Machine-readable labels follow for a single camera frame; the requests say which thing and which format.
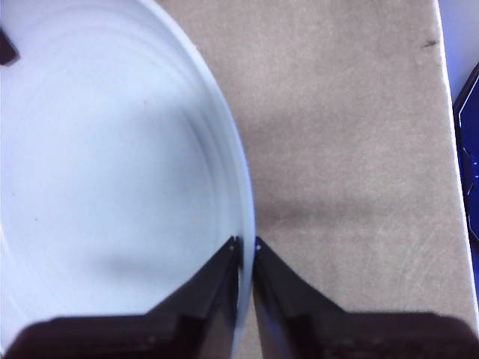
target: white bowl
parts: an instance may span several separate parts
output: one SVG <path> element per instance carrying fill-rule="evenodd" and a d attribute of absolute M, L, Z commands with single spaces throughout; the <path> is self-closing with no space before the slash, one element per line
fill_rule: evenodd
<path fill-rule="evenodd" d="M 4 0 L 1 340 L 56 316 L 143 313 L 254 214 L 233 118 L 153 0 Z"/>

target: tan fabric surface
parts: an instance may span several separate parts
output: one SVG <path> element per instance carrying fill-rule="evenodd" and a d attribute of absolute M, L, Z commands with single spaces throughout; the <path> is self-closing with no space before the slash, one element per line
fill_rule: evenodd
<path fill-rule="evenodd" d="M 434 0 L 159 2 L 237 120 L 257 233 L 347 310 L 475 325 Z"/>

